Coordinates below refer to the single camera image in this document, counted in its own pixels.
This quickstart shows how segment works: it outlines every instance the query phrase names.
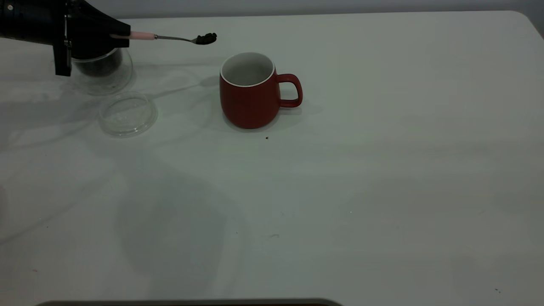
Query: mug handle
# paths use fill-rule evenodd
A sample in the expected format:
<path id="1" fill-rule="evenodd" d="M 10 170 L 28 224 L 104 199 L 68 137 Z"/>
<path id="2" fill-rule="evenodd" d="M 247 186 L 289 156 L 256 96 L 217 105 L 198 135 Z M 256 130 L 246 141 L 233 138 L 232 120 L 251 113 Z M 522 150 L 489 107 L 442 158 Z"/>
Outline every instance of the mug handle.
<path id="1" fill-rule="evenodd" d="M 293 83 L 296 87 L 296 93 L 299 95 L 297 99 L 294 100 L 281 100 L 280 107 L 297 107 L 302 103 L 302 86 L 300 85 L 299 78 L 295 75 L 285 74 L 277 76 L 278 83 Z"/>

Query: red mug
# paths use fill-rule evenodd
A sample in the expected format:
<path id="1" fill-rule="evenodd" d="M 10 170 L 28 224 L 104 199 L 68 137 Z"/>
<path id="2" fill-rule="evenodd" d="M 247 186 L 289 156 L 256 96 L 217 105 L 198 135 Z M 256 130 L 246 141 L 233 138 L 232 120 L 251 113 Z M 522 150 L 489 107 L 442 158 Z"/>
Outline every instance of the red mug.
<path id="1" fill-rule="evenodd" d="M 276 66 L 260 53 L 240 53 L 229 57 L 221 66 L 221 107 L 230 122 L 242 128 L 259 128 L 269 124 L 280 107 L 297 107 L 302 103 L 302 86 L 290 74 L 278 75 Z M 293 83 L 298 93 L 294 100 L 282 100 L 280 83 Z"/>

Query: white wall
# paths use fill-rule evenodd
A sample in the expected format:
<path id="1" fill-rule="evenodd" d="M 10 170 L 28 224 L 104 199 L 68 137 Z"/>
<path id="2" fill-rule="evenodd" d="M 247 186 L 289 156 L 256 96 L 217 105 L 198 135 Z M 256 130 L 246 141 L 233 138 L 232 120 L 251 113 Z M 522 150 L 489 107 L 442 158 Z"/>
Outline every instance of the white wall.
<path id="1" fill-rule="evenodd" d="M 518 10 L 526 0 L 88 0 L 118 18 Z"/>

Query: pink spoon handle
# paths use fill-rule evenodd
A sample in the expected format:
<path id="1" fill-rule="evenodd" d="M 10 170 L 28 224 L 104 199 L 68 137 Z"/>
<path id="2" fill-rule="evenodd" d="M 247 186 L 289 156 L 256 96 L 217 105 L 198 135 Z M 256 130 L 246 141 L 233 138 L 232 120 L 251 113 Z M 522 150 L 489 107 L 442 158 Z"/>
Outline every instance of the pink spoon handle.
<path id="1" fill-rule="evenodd" d="M 138 40 L 155 40 L 155 34 L 146 32 L 131 32 L 130 36 L 110 35 L 112 38 L 118 39 L 138 39 Z"/>

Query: clear glass container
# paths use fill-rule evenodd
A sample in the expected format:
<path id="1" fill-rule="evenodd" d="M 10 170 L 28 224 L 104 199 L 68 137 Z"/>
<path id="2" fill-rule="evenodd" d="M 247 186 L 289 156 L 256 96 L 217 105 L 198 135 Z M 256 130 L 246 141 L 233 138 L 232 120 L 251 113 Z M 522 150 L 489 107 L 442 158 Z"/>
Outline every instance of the clear glass container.
<path id="1" fill-rule="evenodd" d="M 132 59 L 126 48 L 115 48 L 93 59 L 72 58 L 70 80 L 82 92 L 93 96 L 111 95 L 132 78 Z"/>
<path id="2" fill-rule="evenodd" d="M 102 102 L 98 123 L 112 136 L 128 137 L 142 133 L 157 120 L 157 108 L 145 95 L 134 91 L 112 96 Z"/>

